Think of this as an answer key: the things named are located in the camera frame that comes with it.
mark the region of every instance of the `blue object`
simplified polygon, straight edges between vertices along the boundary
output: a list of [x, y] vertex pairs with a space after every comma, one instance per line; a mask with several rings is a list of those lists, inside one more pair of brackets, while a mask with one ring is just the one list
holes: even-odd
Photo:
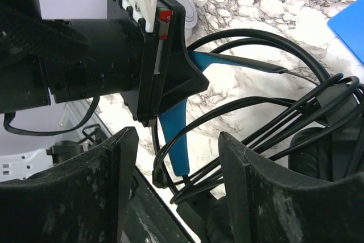
[[331, 18], [328, 25], [359, 61], [364, 63], [364, 0], [356, 0]]
[[[222, 60], [201, 52], [188, 52], [189, 57], [196, 67], [203, 72], [211, 64], [238, 65], [237, 63]], [[187, 100], [180, 102], [169, 111], [159, 116], [164, 139], [169, 142], [179, 131], [186, 127], [186, 105]], [[184, 176], [189, 173], [187, 137], [184, 134], [170, 149], [169, 158], [176, 176]]]

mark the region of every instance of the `marble surface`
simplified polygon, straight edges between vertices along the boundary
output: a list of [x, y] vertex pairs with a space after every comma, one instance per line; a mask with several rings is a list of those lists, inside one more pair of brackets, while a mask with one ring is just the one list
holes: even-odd
[[[364, 68], [339, 42], [326, 23], [355, 0], [194, 0], [198, 11], [198, 25], [187, 43], [219, 30], [231, 28], [256, 28], [271, 31], [289, 38], [319, 60], [330, 73], [343, 72], [346, 76], [356, 75], [364, 80]], [[209, 51], [222, 42], [210, 43], [202, 50]], [[310, 70], [297, 58], [268, 47], [244, 46], [227, 54], [251, 57], [282, 65], [291, 71], [315, 79]], [[205, 72], [210, 80], [206, 92], [188, 100], [187, 122], [212, 110], [215, 105], [247, 97], [286, 97], [298, 99], [313, 88], [313, 84], [290, 75], [269, 75], [246, 68], [213, 65]], [[196, 170], [218, 155], [217, 138], [227, 131], [243, 139], [283, 109], [272, 105], [246, 108], [216, 118], [188, 134], [191, 169]], [[154, 153], [150, 130], [133, 121], [120, 95], [114, 94], [101, 99], [98, 114], [112, 131], [125, 126], [135, 126], [140, 143], [138, 167], [150, 178]], [[289, 145], [286, 140], [273, 147], [268, 154]], [[159, 191], [169, 198], [167, 191]], [[224, 188], [214, 192], [221, 196]]]

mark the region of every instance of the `blue square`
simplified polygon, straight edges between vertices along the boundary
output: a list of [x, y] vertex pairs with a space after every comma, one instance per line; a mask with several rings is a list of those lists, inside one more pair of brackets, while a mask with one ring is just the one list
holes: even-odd
[[356, 0], [331, 18], [328, 25], [359, 61], [364, 63], [364, 0]]

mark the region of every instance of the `marble countertop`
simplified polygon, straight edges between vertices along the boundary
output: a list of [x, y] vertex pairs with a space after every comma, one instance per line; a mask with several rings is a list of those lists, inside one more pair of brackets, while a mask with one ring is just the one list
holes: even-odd
[[[334, 36], [326, 23], [355, 0], [194, 0], [198, 11], [198, 25], [187, 43], [220, 30], [256, 28], [270, 31], [293, 40], [319, 60], [330, 73], [342, 72], [364, 80], [364, 67]], [[203, 48], [209, 51], [220, 45], [210, 43]], [[282, 65], [294, 72], [315, 79], [312, 72], [297, 58], [268, 47], [244, 46], [229, 54], [255, 58]], [[290, 75], [270, 75], [246, 68], [213, 65], [206, 76], [210, 80], [207, 91], [188, 100], [187, 122], [212, 110], [216, 105], [247, 96], [286, 97], [298, 99], [313, 88], [313, 84]], [[194, 171], [218, 155], [217, 138], [227, 131], [243, 139], [283, 109], [272, 105], [259, 105], [229, 113], [200, 126], [188, 134], [191, 170]], [[135, 126], [140, 143], [138, 167], [150, 178], [154, 153], [150, 130], [133, 121], [118, 94], [101, 99], [98, 114], [107, 126], [116, 132], [125, 126]], [[289, 145], [286, 140], [269, 153]], [[159, 191], [166, 199], [170, 194]], [[223, 195], [224, 188], [215, 190]]]

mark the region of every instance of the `screw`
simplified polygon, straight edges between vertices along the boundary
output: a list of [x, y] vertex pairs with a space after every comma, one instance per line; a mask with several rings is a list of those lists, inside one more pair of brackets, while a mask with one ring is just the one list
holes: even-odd
[[140, 7], [137, 3], [135, 3], [134, 8], [135, 8], [135, 11], [140, 11]]

